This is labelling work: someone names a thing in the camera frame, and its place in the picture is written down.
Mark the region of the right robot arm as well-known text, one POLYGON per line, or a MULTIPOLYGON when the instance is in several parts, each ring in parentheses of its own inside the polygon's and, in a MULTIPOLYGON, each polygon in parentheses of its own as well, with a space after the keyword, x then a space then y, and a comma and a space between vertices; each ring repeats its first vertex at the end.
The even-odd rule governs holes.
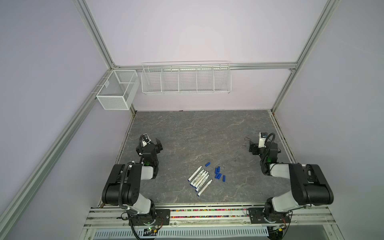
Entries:
POLYGON ((279 163, 280 153, 276 143, 268 142, 263 147, 250 141, 249 152, 260 157, 262 173, 266 176, 288 179, 291 189, 277 197, 267 199, 264 218, 270 220, 278 214, 307 206, 330 205, 334 202, 333 191, 321 168, 316 164, 279 163))

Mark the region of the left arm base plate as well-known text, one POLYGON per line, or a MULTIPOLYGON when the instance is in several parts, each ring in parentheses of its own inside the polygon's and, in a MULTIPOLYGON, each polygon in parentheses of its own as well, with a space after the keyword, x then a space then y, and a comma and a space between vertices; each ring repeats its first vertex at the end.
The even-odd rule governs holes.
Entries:
POLYGON ((170 209, 155 209, 147 215, 129 216, 134 226, 168 226, 171 220, 170 209))

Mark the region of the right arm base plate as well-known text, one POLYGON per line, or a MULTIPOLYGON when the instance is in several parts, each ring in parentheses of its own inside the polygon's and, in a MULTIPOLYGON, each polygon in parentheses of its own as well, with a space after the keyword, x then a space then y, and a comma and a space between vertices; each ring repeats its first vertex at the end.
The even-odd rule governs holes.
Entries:
POLYGON ((268 213, 265 208, 248 208, 247 215, 252 224, 288 224, 291 222, 289 213, 268 213))

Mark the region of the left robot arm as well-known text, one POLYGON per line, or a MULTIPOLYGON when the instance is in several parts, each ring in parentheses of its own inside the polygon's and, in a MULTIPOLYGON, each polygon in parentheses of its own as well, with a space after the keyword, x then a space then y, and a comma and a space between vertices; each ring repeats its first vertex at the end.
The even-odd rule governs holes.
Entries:
POLYGON ((113 166, 102 192, 102 203, 117 206, 131 216, 154 219, 155 204, 140 193, 140 187, 142 180, 153 180, 157 177, 158 154, 162 150, 159 139, 153 142, 147 134, 141 135, 136 147, 140 160, 113 166))

